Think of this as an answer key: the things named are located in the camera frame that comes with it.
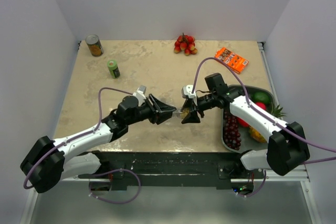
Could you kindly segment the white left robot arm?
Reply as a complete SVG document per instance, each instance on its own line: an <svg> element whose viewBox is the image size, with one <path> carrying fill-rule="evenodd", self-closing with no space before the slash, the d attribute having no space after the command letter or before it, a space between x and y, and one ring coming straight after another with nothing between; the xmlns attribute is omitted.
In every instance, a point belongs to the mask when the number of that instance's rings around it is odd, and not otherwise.
<svg viewBox="0 0 336 224"><path fill-rule="evenodd" d="M152 94L143 101L128 95L116 109L105 118L100 118L91 128L54 140L47 136L40 137L20 165L25 174L24 188L34 188L38 193L50 190L61 180L65 165L79 154L119 139L134 123L148 120L159 125L170 119L175 111L176 107Z"/></svg>

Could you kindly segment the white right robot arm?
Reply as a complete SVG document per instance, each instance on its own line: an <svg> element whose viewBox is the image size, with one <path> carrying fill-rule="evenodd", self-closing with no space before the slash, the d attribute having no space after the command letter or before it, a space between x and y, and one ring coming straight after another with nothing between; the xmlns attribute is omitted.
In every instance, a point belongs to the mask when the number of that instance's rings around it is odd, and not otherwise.
<svg viewBox="0 0 336 224"><path fill-rule="evenodd" d="M215 73L205 78L209 93L198 97L194 85L182 88L185 102L182 108L188 110L183 124L200 123L204 111L212 108L227 110L231 115L253 127L267 142L263 150L247 150L240 154L239 162L234 165L234 173L246 178L254 169L271 169L284 176L310 158L302 126L287 123L250 100L245 87L228 86L221 74Z"/></svg>

